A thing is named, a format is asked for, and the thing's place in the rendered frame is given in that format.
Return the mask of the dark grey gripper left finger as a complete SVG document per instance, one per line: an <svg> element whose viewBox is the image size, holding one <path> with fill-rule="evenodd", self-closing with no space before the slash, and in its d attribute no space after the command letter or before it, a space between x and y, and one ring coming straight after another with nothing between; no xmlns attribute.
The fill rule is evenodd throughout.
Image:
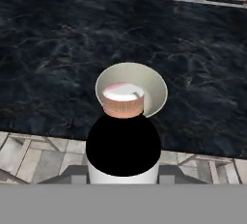
<svg viewBox="0 0 247 224"><path fill-rule="evenodd" d="M61 175L41 182L41 184L89 184L87 165L70 165Z"/></svg>

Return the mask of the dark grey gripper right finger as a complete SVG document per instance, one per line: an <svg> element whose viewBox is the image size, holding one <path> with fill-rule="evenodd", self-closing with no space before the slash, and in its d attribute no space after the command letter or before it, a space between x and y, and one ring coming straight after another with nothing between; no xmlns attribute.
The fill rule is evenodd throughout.
<svg viewBox="0 0 247 224"><path fill-rule="evenodd" d="M160 165L158 184L205 184L205 182L185 175L176 165Z"/></svg>

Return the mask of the black white soda bottle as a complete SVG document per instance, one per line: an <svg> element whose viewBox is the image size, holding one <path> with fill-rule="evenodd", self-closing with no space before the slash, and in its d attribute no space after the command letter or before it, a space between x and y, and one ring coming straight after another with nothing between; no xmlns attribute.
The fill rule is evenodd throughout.
<svg viewBox="0 0 247 224"><path fill-rule="evenodd" d="M144 116L145 92L119 82L102 91L103 115L86 141L92 184L155 184L161 142Z"/></svg>

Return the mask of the pale grey bowl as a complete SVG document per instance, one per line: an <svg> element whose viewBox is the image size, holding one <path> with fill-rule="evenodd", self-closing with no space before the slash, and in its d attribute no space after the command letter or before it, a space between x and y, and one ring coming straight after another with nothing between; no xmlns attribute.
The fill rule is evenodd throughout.
<svg viewBox="0 0 247 224"><path fill-rule="evenodd" d="M118 63L104 70L96 80L99 103L102 103L102 91L118 82L134 84L144 90L144 115L147 118L158 113L167 101L168 88L158 72L139 63Z"/></svg>

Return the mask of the grey stool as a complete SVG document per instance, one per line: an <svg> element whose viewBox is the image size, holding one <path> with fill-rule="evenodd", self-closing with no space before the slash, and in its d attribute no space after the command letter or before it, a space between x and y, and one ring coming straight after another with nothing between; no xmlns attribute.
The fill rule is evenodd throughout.
<svg viewBox="0 0 247 224"><path fill-rule="evenodd" d="M178 153L178 167L190 177L212 184L241 184L232 158Z"/></svg>

